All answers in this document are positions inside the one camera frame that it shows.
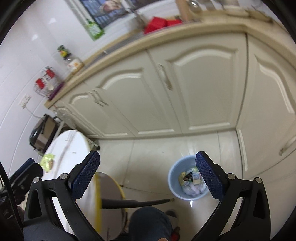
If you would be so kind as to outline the green snack wrapper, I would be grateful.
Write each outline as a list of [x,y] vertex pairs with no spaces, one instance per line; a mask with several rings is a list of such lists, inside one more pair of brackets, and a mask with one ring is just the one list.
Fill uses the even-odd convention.
[[45,154],[40,161],[40,166],[46,173],[49,173],[54,165],[55,155],[53,154]]

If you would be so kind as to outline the blue trash bin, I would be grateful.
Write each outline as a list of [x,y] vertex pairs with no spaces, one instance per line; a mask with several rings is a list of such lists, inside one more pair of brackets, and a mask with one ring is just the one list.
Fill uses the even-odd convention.
[[197,200],[209,192],[193,155],[182,157],[170,168],[168,186],[176,197],[186,201]]

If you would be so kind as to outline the cream kitchen cabinets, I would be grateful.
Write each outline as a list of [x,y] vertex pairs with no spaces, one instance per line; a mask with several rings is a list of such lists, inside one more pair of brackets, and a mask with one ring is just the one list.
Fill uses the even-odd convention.
[[295,42],[267,23],[196,24],[138,37],[67,83],[46,107],[104,149],[130,192],[170,194],[181,157],[205,150],[263,179],[273,229],[295,207]]

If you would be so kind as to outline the black silver rice cooker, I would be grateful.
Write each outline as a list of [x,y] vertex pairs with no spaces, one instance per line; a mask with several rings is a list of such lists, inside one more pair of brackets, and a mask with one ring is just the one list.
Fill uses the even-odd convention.
[[30,137],[30,145],[41,154],[44,154],[57,132],[58,123],[48,114],[44,114],[42,118],[34,126]]

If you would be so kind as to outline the round white marble table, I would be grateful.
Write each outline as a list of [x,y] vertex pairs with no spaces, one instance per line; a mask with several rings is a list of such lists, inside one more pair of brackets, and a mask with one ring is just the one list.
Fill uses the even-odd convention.
[[[54,155],[52,169],[43,174],[42,180],[58,178],[61,174],[67,173],[80,164],[91,150],[97,147],[89,142],[81,132],[70,130],[60,134],[48,147],[46,154]],[[82,198],[76,200],[79,208],[93,226],[100,232],[101,220],[99,214],[99,186],[98,177],[93,176]]]

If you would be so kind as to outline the round stool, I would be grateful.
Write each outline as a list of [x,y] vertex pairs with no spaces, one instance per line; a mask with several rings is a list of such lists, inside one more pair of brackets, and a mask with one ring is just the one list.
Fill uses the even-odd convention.
[[126,199],[121,186],[107,174],[97,172],[94,175],[94,180],[96,185],[96,230],[103,240],[113,240],[125,230],[129,209],[174,201],[174,198],[150,201]]

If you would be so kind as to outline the metal storage cart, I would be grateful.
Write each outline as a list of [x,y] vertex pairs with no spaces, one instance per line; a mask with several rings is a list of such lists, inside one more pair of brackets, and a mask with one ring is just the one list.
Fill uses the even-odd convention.
[[82,132],[82,130],[77,129],[76,123],[74,122],[74,120],[71,120],[69,117],[64,117],[64,118],[60,119],[57,116],[55,116],[52,118],[54,118],[55,121],[58,123],[58,129],[57,129],[57,132],[56,132],[53,140],[55,140],[55,138],[57,138],[61,133],[65,132],[65,131],[76,130],[76,131]]

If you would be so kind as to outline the blue jeans leg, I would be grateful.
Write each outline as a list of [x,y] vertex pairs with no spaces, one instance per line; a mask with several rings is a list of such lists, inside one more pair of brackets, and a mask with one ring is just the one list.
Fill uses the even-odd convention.
[[171,240],[173,227],[168,216],[155,207],[135,211],[129,223],[130,240]]

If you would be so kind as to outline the small green lid jar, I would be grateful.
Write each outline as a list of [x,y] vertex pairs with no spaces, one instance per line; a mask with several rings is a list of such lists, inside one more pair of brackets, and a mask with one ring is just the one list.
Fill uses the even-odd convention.
[[61,57],[62,58],[67,58],[68,55],[70,55],[71,53],[69,52],[69,50],[64,46],[64,45],[60,45],[58,48],[57,48],[58,52],[60,53]]

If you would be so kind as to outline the green dish soap bottle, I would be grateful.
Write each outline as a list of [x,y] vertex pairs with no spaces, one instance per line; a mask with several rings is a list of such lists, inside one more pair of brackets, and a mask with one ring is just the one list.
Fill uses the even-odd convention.
[[94,41],[99,39],[104,34],[104,30],[90,19],[86,19],[85,29]]

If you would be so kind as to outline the pink cloth on faucet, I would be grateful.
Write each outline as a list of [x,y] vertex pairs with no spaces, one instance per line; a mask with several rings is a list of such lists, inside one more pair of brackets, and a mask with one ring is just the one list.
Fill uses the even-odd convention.
[[100,6],[100,11],[102,13],[110,13],[115,10],[119,10],[122,8],[121,1],[114,1],[114,0],[108,0],[105,1],[101,6]]

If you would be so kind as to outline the metal faucet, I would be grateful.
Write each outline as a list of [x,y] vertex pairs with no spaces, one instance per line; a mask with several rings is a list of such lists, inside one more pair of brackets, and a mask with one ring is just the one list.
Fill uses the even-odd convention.
[[137,26],[140,28],[140,29],[144,29],[145,26],[146,26],[146,23],[145,23],[145,20],[144,18],[137,12],[137,10],[135,9],[131,9],[131,8],[125,8],[125,10],[128,12],[128,13],[131,13],[134,15],[135,17],[135,20],[136,20],[136,23],[137,23]]

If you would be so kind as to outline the wooden cutting board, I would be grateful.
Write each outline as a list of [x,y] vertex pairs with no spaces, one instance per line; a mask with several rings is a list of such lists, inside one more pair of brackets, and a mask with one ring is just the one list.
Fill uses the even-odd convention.
[[189,5],[186,0],[175,0],[175,3],[180,12],[182,21],[190,22],[194,20],[194,17],[189,9]]

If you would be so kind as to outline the red plastic bag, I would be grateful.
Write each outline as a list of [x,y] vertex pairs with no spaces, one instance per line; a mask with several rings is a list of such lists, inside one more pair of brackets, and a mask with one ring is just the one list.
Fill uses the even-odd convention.
[[179,25],[182,24],[183,22],[179,19],[176,20],[167,20],[164,18],[159,18],[159,17],[153,17],[147,24],[147,26],[144,29],[144,34],[149,34],[154,31],[158,31],[160,29],[174,26],[174,25]]

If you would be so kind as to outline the white wall socket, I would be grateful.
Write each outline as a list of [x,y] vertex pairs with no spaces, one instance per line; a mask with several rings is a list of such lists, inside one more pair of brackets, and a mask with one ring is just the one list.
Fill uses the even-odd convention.
[[26,106],[27,106],[27,104],[28,104],[28,102],[30,101],[31,98],[32,98],[31,95],[29,95],[29,94],[25,94],[25,95],[23,96],[23,98],[22,98],[22,99],[20,100],[20,102],[19,102],[20,107],[21,107],[22,109],[26,108]]

